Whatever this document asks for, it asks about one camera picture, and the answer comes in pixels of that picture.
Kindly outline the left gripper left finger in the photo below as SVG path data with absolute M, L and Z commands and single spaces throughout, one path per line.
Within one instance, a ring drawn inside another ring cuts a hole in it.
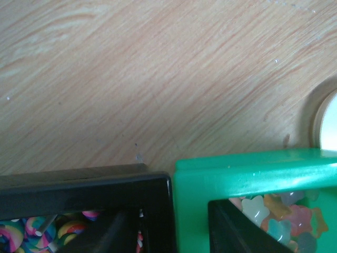
M 106 210 L 57 252 L 136 252 L 138 210 Z

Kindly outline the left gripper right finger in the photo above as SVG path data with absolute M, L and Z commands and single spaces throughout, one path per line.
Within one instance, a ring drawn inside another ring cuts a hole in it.
M 208 203 L 210 252 L 291 252 L 229 200 Z

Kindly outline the green bin of gummies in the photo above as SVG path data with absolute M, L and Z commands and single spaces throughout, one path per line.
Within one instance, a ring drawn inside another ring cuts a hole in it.
M 336 252 L 336 153 L 286 149 L 180 160 L 173 176 L 179 252 L 209 252 L 207 205 L 212 200 L 291 190 L 318 189 L 328 231 L 318 252 Z

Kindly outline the black bin of lollipops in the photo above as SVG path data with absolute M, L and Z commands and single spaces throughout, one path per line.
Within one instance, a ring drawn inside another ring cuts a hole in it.
M 145 164 L 26 173 L 1 177 L 1 219 L 82 211 L 138 210 L 145 252 L 176 252 L 169 174 Z

